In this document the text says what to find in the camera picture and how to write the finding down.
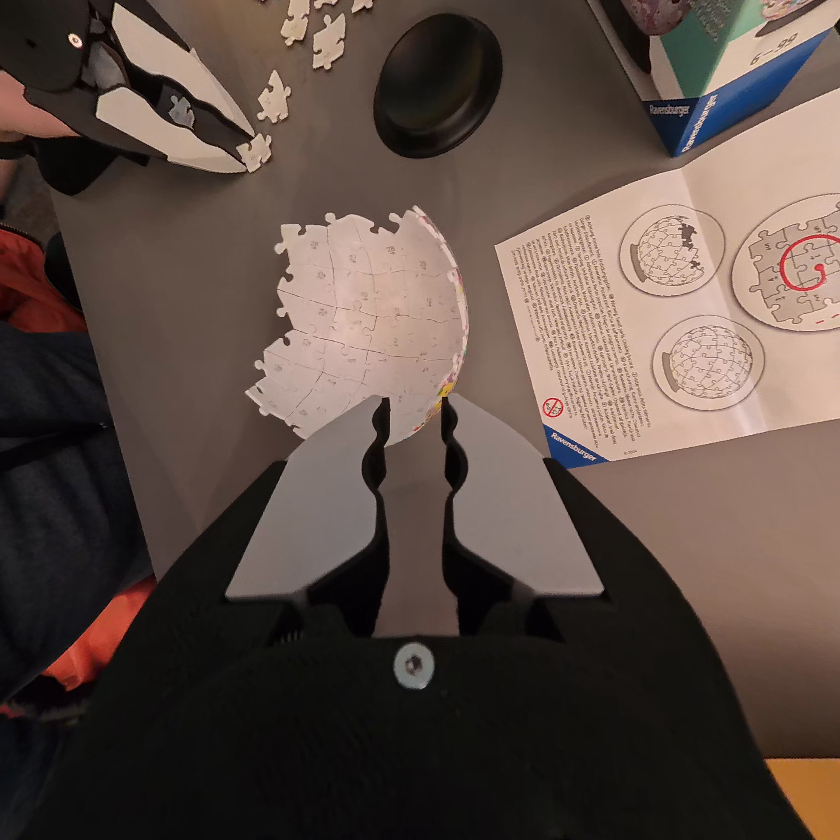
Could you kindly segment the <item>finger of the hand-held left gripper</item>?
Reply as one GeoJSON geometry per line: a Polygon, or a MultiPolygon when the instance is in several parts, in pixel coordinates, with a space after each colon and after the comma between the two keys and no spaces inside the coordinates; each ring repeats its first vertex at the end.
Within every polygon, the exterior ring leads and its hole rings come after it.
{"type": "Polygon", "coordinates": [[[170,163],[213,173],[247,171],[236,154],[200,140],[186,127],[167,122],[140,94],[127,87],[116,87],[103,93],[98,99],[96,116],[101,122],[163,153],[170,163]]]}
{"type": "Polygon", "coordinates": [[[251,140],[256,134],[245,114],[221,82],[204,66],[193,49],[176,43],[163,24],[152,23],[154,9],[132,11],[125,3],[115,3],[111,30],[128,62],[152,76],[180,85],[195,100],[211,106],[227,121],[238,126],[251,140]]]}

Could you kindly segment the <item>partly built puzzle ball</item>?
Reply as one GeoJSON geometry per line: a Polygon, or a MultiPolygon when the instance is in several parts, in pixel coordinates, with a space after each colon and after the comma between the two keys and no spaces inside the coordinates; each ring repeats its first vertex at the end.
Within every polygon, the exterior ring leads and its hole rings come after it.
{"type": "Polygon", "coordinates": [[[255,362],[246,395],[302,439],[372,396],[390,402],[394,445],[415,435],[452,392],[466,358],[469,311],[455,254],[413,205],[394,228],[361,215],[283,224],[277,284],[290,329],[255,362]]]}

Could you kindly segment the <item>colourful puzzle box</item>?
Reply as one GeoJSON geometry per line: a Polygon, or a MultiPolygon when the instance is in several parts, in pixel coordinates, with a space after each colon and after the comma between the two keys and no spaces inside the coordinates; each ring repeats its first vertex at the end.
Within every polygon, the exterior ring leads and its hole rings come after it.
{"type": "Polygon", "coordinates": [[[672,158],[765,109],[838,22],[838,1],[589,1],[672,158]]]}

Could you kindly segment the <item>person's dark clothing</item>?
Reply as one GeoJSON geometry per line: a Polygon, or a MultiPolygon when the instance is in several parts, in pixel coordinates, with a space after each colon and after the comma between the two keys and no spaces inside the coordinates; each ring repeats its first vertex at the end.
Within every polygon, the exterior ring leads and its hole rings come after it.
{"type": "Polygon", "coordinates": [[[1,331],[2,701],[152,573],[90,338],[1,331]]]}

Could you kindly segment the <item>puzzle pieces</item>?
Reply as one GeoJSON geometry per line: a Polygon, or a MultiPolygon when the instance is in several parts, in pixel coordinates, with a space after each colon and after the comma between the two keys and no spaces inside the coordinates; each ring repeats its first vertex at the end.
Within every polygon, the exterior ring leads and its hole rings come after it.
{"type": "MultiPolygon", "coordinates": [[[[316,73],[329,72],[343,57],[346,48],[348,20],[358,14],[368,14],[374,1],[352,1],[348,9],[335,12],[337,1],[289,1],[280,28],[281,44],[288,48],[310,46],[311,69],[316,73]]],[[[277,124],[289,116],[291,86],[278,69],[269,73],[266,86],[257,97],[257,120],[277,124]]]]}

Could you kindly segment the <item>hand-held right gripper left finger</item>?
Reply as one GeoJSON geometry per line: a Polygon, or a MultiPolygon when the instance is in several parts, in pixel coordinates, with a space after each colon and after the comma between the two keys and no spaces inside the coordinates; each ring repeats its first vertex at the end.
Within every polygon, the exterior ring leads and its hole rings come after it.
{"type": "Polygon", "coordinates": [[[371,636],[390,572],[381,485],[391,432],[388,398],[373,395],[307,438],[289,457],[225,596],[275,601],[302,615],[336,608],[371,636]]]}

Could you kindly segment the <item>black round ball stand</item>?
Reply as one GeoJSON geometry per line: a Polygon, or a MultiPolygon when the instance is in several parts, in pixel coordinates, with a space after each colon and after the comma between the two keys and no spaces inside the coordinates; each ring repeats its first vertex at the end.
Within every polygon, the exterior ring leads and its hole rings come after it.
{"type": "Polygon", "coordinates": [[[396,41],[374,92],[373,119],[385,146],[430,159],[474,133],[493,108],[503,71],[499,41],[475,17],[426,17],[396,41]]]}

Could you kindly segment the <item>yellow plastic bin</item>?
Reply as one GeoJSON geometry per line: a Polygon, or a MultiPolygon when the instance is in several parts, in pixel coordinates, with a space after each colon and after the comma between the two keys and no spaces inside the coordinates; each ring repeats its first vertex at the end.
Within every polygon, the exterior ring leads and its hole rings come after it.
{"type": "Polygon", "coordinates": [[[839,838],[839,759],[767,759],[766,764],[815,839],[839,838]]]}

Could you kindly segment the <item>white instruction leaflet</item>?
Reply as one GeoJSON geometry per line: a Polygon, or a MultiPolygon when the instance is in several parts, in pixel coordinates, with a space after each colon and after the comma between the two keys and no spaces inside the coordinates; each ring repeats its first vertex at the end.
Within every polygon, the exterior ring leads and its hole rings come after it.
{"type": "Polygon", "coordinates": [[[496,246],[571,469],[839,416],[839,92],[496,246]]]}

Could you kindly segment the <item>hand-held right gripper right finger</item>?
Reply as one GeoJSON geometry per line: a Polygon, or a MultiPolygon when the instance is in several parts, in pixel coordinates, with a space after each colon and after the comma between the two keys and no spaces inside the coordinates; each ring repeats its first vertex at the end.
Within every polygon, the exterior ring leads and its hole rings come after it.
{"type": "Polygon", "coordinates": [[[540,452],[465,399],[444,399],[444,581],[458,630],[477,635],[499,605],[598,598],[605,586],[540,452]]]}

